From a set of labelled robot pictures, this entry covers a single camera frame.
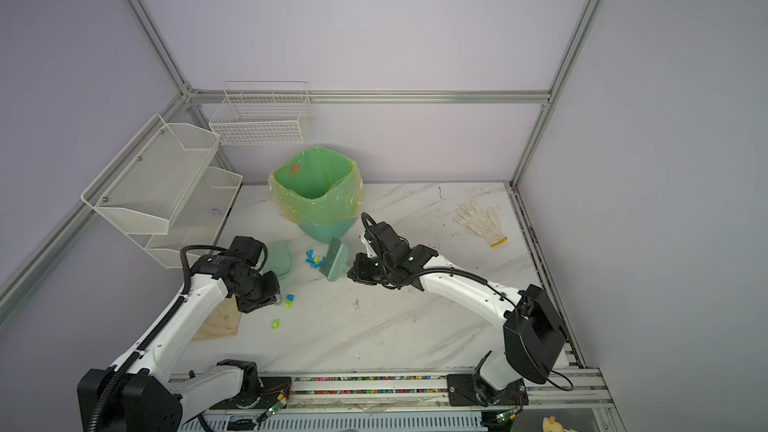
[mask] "blue bin bottom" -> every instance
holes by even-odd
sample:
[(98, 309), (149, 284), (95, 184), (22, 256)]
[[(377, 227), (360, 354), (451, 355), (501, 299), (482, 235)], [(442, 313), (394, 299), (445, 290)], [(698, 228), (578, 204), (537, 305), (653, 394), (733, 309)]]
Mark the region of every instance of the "blue bin bottom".
[(298, 224), (298, 226), (305, 234), (318, 242), (330, 244), (332, 238), (341, 238), (342, 235), (346, 234), (346, 231), (350, 230), (355, 220), (357, 220), (357, 217), (339, 220), (330, 226), (318, 226), (317, 224)]

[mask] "white glove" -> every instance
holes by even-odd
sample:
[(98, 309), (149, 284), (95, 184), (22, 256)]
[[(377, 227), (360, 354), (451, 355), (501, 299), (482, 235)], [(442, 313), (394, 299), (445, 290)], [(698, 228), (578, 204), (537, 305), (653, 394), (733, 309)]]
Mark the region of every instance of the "white glove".
[(471, 228), (477, 235), (482, 235), (491, 247), (501, 244), (507, 240), (507, 236), (502, 234), (502, 225), (498, 221), (498, 215), (494, 207), (488, 207), (483, 210), (480, 204), (472, 201), (471, 204), (461, 204), (456, 209), (458, 214), (453, 218), (462, 226)]

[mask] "trash can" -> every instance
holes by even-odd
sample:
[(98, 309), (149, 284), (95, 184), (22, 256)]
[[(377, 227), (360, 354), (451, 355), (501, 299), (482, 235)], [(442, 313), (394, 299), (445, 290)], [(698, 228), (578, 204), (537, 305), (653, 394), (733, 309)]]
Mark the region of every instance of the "trash can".
[(310, 147), (270, 174), (270, 197), (283, 217), (328, 244), (357, 220), (362, 177), (349, 157), (325, 147)]

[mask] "mesh basket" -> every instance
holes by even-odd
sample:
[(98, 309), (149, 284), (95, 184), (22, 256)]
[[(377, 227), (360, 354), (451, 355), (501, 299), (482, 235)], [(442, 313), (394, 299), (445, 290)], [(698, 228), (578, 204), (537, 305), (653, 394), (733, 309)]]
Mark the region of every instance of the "mesh basket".
[[(208, 167), (168, 234), (153, 235), (144, 250), (166, 268), (180, 268), (182, 247), (215, 244), (242, 181), (243, 177), (235, 173)], [(187, 257), (193, 264), (207, 253), (189, 251)]]
[(214, 132), (163, 122), (97, 202), (86, 202), (123, 234), (168, 234), (218, 147)]
[(226, 146), (304, 143), (312, 124), (306, 82), (224, 82), (210, 129)]

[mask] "plush toy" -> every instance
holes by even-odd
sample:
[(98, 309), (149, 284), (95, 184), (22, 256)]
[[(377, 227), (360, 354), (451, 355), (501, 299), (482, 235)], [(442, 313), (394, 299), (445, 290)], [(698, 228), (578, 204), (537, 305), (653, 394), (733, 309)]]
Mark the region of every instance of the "plush toy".
[(576, 432), (573, 429), (564, 429), (559, 422), (554, 420), (554, 417), (545, 417), (542, 429), (544, 432)]

